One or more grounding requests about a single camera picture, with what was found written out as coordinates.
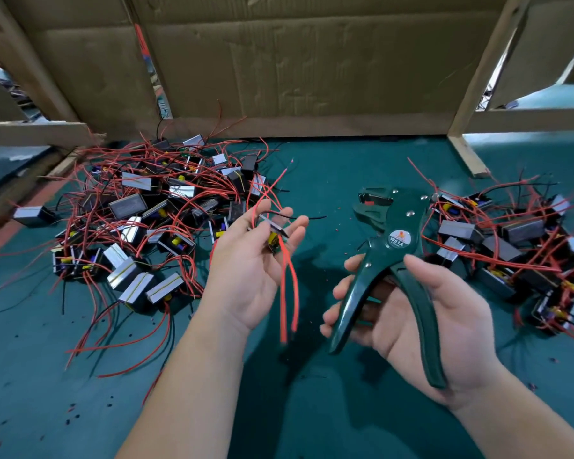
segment hand tool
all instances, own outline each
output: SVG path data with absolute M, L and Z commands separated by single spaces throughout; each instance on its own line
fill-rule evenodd
M 406 269 L 406 254 L 422 256 L 421 228 L 431 196 L 410 188 L 365 188 L 353 205 L 358 218 L 383 234 L 368 239 L 368 252 L 342 304 L 330 339 L 330 354 L 338 354 L 349 338 L 362 306 L 374 286 L 389 277 L 408 297 L 419 328 L 421 360 L 428 383 L 446 388 L 440 360 L 438 322 L 427 290 Z

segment person's right hand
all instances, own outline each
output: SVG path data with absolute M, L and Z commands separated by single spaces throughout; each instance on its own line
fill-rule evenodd
M 364 255 L 353 256 L 344 267 L 355 272 Z M 495 354 L 493 321 L 489 304 L 450 270 L 407 255 L 404 263 L 413 276 L 427 286 L 434 300 L 440 331 L 441 359 L 448 389 L 427 383 L 421 362 L 419 330 L 406 295 L 382 281 L 370 294 L 381 304 L 368 301 L 351 339 L 370 346 L 387 359 L 408 383 L 431 399 L 457 409 L 481 389 L 492 385 L 505 371 Z M 334 297 L 344 299 L 355 276 L 345 277 L 334 288 Z M 340 302 L 323 314 L 323 336 L 329 338 L 336 324 Z

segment teal table surface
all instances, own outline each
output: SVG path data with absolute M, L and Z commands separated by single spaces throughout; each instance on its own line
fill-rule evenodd
M 343 261 L 373 234 L 351 205 L 363 186 L 428 185 L 406 160 L 444 190 L 474 191 L 466 169 L 444 139 L 399 141 L 343 139 L 275 141 L 280 152 L 261 164 L 278 176 L 284 206 L 297 214 L 326 215 L 310 223 L 294 265 L 300 285 L 300 325 L 287 347 L 279 343 L 278 301 L 257 328 L 245 353 L 244 374 L 232 434 L 231 458 L 475 458 L 480 453 L 451 414 L 429 401 L 376 353 L 349 343 L 338 356 L 327 354 L 318 331 L 321 315 L 333 304 L 332 288 L 346 273 Z M 262 147 L 251 144 L 248 148 Z M 574 193 L 574 140 L 549 139 L 484 146 L 479 153 L 496 178 L 517 180 L 553 173 L 554 192 Z M 498 190 L 497 196 L 505 197 Z M 574 210 L 568 227 L 574 229 Z M 60 227 L 22 229 L 0 253 L 26 250 L 50 240 Z M 199 251 L 206 275 L 208 239 Z M 40 250 L 0 256 L 0 285 Z M 138 370 L 107 379 L 98 375 L 125 369 L 149 354 L 163 329 L 131 346 L 85 354 L 64 370 L 68 355 L 88 328 L 93 303 L 87 287 L 69 283 L 65 315 L 62 287 L 55 283 L 50 257 L 42 256 L 0 291 L 0 458 L 111 458 L 141 411 L 145 393 L 160 370 L 166 350 Z M 476 283 L 491 302 L 497 353 L 524 383 L 574 426 L 574 340 L 515 331 L 512 308 Z M 288 300 L 291 303 L 291 286 Z M 174 318 L 176 339 L 186 331 L 189 310 Z M 109 340 L 139 338 L 161 316 L 134 315 L 122 308 Z M 95 341 L 106 330 L 92 332 Z

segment round label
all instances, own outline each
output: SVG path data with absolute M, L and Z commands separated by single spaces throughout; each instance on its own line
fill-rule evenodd
M 410 233 L 405 230 L 394 230 L 389 234 L 389 246 L 404 248 L 412 241 Z

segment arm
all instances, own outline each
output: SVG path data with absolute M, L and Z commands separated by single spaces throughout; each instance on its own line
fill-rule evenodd
M 263 200 L 257 212 L 269 209 Z M 281 213 L 291 216 L 292 210 Z M 248 231 L 251 218 L 248 211 L 217 240 L 198 311 L 117 459 L 228 455 L 247 337 L 270 311 L 283 272 L 281 253 L 265 249 L 268 223 Z M 290 254 L 307 224 L 301 216 L 285 229 Z
M 487 458 L 574 459 L 574 429 L 508 370 L 453 413 Z
M 363 255 L 347 259 L 354 272 Z M 449 388 L 432 388 L 425 378 L 419 333 L 405 294 L 381 282 L 356 325 L 351 339 L 371 346 L 421 392 L 454 413 L 488 459 L 574 458 L 574 429 L 515 378 L 497 359 L 489 304 L 461 278 L 441 266 L 406 256 L 406 267 L 434 298 L 441 358 Z M 334 288 L 343 299 L 354 276 Z M 329 337 L 340 303 L 323 315 L 321 332 Z

